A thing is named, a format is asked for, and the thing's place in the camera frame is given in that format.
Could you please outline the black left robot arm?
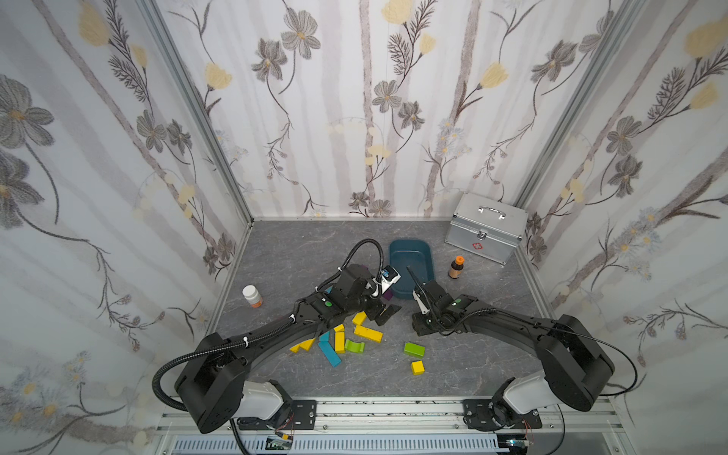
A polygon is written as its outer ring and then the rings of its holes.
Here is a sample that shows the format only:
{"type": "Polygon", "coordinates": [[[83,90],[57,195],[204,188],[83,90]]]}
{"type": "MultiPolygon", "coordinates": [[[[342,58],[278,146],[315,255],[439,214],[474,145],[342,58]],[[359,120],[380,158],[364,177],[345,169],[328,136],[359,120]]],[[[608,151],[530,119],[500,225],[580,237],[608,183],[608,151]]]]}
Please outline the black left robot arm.
{"type": "Polygon", "coordinates": [[[333,276],[295,301],[280,320],[227,339],[213,333],[193,352],[162,365],[152,379],[153,393],[164,405],[185,411],[201,433],[218,430],[239,411],[246,380],[258,364],[286,347],[318,339],[360,312],[377,318],[384,294],[400,278],[385,264],[381,244],[365,238],[333,276]]]}

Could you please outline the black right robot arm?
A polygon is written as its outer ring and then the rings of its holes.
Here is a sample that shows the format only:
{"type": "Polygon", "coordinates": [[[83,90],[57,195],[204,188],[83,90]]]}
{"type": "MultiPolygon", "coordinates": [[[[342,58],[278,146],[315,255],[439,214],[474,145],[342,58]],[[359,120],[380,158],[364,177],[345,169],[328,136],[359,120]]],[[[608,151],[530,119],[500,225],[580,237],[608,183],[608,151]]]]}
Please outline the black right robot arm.
{"type": "Polygon", "coordinates": [[[422,282],[408,267],[413,280],[413,297],[420,311],[413,315],[417,335],[449,337],[476,334],[494,337],[534,356],[540,370],[526,377],[507,379],[483,405],[465,405],[464,422],[472,430],[491,431],[512,428],[540,408],[565,405],[576,411],[590,411],[616,367],[606,347],[627,360],[633,371],[631,385],[639,384],[635,362],[616,346],[593,337],[582,322],[565,315],[553,318],[529,317],[470,295],[455,298],[435,280],[422,282]]]}

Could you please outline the yellow rectangular block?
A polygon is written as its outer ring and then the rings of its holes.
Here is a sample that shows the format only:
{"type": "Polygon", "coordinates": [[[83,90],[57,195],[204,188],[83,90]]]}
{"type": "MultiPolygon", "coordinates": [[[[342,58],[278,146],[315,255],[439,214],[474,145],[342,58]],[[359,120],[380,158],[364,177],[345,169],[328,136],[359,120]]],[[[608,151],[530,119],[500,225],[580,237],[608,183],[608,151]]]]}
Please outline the yellow rectangular block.
{"type": "Polygon", "coordinates": [[[354,326],[362,326],[362,324],[364,324],[364,322],[366,322],[366,320],[367,320],[367,314],[365,312],[359,312],[352,319],[352,323],[354,324],[354,326]]]}

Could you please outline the long yellow block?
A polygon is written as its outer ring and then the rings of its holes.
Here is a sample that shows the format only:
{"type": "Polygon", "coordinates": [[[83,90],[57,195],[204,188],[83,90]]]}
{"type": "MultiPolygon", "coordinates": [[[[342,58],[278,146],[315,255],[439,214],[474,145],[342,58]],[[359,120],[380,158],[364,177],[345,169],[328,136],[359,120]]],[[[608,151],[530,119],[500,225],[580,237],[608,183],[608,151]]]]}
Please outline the long yellow block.
{"type": "Polygon", "coordinates": [[[363,325],[357,325],[355,327],[354,334],[358,337],[362,337],[362,339],[367,339],[369,341],[373,341],[376,343],[381,343],[381,341],[384,337],[384,335],[381,332],[379,332],[375,329],[365,327],[363,325]]]}
{"type": "Polygon", "coordinates": [[[301,350],[304,350],[306,352],[309,352],[310,349],[313,347],[316,339],[307,339],[306,341],[302,342],[300,344],[301,350]]]}

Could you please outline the teal plastic bin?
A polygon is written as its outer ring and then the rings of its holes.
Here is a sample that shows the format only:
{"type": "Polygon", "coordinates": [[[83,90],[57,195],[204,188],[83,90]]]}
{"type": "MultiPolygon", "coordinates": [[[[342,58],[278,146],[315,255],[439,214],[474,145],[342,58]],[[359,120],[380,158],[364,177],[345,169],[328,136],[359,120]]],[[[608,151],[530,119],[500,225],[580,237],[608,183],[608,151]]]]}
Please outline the teal plastic bin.
{"type": "Polygon", "coordinates": [[[415,282],[410,270],[420,284],[426,284],[435,278],[431,249],[423,240],[393,240],[389,246],[389,261],[390,265],[401,275],[392,288],[394,297],[400,300],[413,299],[415,282]]]}

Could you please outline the green arch block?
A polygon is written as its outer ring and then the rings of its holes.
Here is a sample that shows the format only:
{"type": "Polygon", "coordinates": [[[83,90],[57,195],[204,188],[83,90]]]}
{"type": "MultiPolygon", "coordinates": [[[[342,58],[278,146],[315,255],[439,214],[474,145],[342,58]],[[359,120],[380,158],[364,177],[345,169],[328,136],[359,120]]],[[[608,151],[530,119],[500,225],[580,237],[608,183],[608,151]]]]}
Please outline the green arch block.
{"type": "Polygon", "coordinates": [[[355,342],[350,339],[346,339],[344,343],[344,349],[346,352],[362,354],[364,352],[366,344],[364,342],[355,342]]]}

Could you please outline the orange cap brown bottle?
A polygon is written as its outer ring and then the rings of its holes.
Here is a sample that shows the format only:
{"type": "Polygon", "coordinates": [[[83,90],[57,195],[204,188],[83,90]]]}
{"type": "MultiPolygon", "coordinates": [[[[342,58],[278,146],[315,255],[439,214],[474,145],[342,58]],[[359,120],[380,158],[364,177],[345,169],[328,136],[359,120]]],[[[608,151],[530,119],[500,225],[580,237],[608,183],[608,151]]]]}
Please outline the orange cap brown bottle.
{"type": "Polygon", "coordinates": [[[451,279],[458,279],[464,270],[464,257],[457,256],[450,265],[449,277],[451,279]]]}

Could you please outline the yellow upright block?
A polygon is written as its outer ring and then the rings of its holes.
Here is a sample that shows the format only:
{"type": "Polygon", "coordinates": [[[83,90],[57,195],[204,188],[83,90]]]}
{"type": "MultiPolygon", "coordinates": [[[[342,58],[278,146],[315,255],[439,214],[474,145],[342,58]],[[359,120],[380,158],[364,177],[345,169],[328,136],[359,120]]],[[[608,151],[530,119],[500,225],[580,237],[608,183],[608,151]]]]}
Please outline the yellow upright block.
{"type": "Polygon", "coordinates": [[[343,355],[345,353],[345,343],[346,343],[345,333],[343,333],[343,332],[335,333],[335,352],[338,355],[343,355]]]}

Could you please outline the green flat block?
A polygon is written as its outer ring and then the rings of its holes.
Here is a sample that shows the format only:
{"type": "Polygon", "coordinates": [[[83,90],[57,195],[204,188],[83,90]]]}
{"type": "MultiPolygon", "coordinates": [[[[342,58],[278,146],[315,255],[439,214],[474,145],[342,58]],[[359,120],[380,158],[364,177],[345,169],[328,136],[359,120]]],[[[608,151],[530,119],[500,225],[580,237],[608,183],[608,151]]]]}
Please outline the green flat block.
{"type": "Polygon", "coordinates": [[[412,342],[406,342],[404,345],[403,352],[405,355],[412,356],[413,358],[424,358],[424,355],[426,353],[426,348],[419,344],[415,344],[412,342]]]}

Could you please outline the long teal block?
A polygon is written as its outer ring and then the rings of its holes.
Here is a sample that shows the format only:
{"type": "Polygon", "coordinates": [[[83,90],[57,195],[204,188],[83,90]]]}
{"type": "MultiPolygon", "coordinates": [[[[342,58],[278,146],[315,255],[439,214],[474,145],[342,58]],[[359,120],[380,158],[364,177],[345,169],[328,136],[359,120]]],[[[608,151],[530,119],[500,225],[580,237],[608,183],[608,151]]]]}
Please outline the long teal block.
{"type": "Polygon", "coordinates": [[[329,342],[320,342],[318,345],[332,367],[335,368],[341,364],[341,358],[329,342]]]}

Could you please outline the silver metal case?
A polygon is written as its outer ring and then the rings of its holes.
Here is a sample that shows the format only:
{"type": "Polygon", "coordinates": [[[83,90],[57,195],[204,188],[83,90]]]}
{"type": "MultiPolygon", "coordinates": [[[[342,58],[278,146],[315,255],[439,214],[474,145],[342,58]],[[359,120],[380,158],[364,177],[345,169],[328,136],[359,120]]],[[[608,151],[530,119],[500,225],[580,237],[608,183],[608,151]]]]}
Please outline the silver metal case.
{"type": "Polygon", "coordinates": [[[521,244],[527,218],[525,210],[464,193],[451,217],[445,242],[506,265],[521,244]]]}

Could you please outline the white cap orange bottle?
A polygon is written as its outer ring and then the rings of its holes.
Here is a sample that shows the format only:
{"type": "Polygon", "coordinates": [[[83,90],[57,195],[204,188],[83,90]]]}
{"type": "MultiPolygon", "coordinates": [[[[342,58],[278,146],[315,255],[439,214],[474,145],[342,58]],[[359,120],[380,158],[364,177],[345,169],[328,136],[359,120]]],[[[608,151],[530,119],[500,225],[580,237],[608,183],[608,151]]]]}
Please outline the white cap orange bottle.
{"type": "Polygon", "coordinates": [[[263,297],[256,286],[249,284],[242,289],[242,294],[249,305],[258,308],[263,304],[263,297]]]}

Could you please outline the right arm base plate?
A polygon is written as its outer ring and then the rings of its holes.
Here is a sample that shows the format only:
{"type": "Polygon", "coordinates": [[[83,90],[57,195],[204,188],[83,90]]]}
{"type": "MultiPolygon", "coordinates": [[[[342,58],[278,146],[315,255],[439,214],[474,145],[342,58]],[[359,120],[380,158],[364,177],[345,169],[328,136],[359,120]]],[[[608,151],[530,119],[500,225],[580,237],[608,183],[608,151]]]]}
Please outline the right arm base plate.
{"type": "Polygon", "coordinates": [[[470,430],[527,430],[543,427],[536,411],[518,414],[502,400],[466,399],[463,404],[463,420],[470,430]]]}

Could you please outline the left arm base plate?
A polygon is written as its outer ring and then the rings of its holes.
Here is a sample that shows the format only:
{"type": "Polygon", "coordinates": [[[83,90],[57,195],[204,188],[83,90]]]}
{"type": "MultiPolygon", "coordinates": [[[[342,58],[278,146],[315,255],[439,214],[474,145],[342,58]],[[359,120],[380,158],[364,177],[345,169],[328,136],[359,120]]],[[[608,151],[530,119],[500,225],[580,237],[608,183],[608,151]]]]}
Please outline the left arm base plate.
{"type": "Polygon", "coordinates": [[[269,419],[254,417],[235,419],[239,430],[314,430],[317,420],[316,400],[293,400],[284,403],[269,419]]]}

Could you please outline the aluminium rail frame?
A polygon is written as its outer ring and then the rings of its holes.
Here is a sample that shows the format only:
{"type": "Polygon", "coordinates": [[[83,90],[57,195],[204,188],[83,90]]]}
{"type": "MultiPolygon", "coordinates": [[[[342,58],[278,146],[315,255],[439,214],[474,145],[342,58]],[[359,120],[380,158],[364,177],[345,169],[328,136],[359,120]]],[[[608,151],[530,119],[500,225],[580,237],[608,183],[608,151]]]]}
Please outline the aluminium rail frame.
{"type": "Polygon", "coordinates": [[[633,454],[612,403],[588,413],[565,405],[538,409],[539,430],[470,430],[463,398],[317,397],[314,430],[198,432],[191,417],[163,414],[154,454],[633,454]]]}

